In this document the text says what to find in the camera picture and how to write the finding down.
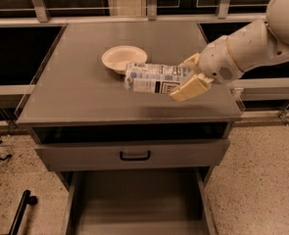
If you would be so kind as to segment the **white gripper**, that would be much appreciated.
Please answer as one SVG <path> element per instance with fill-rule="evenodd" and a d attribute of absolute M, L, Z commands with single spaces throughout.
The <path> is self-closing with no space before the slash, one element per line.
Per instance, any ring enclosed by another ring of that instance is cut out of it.
<path fill-rule="evenodd" d="M 226 35 L 211 42 L 201 53 L 196 53 L 180 64 L 191 72 L 185 80 L 175 87 L 169 96 L 176 102 L 182 102 L 206 93 L 213 82 L 226 84 L 240 78 L 239 70 L 230 54 L 230 46 Z"/>

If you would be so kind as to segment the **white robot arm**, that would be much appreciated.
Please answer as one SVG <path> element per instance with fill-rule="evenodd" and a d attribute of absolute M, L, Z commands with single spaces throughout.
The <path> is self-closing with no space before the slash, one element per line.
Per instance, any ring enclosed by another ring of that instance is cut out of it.
<path fill-rule="evenodd" d="M 289 0 L 270 0 L 265 19 L 209 43 L 185 60 L 187 77 L 169 96 L 180 102 L 198 97 L 213 84 L 226 84 L 258 67 L 289 62 Z"/>

